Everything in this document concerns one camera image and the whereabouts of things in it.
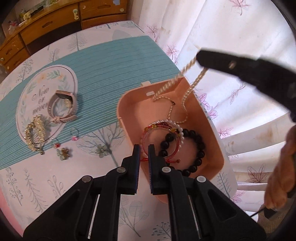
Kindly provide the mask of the person's right hand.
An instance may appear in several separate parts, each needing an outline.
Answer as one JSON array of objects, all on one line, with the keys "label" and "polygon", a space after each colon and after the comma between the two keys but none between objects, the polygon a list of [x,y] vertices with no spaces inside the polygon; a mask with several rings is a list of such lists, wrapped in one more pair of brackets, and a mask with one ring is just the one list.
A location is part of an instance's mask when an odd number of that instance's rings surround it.
[{"label": "person's right hand", "polygon": [[286,143],[280,152],[280,159],[267,182],[264,205],[268,209],[282,208],[287,202],[287,194],[295,185],[294,154],[295,126],[288,131]]}]

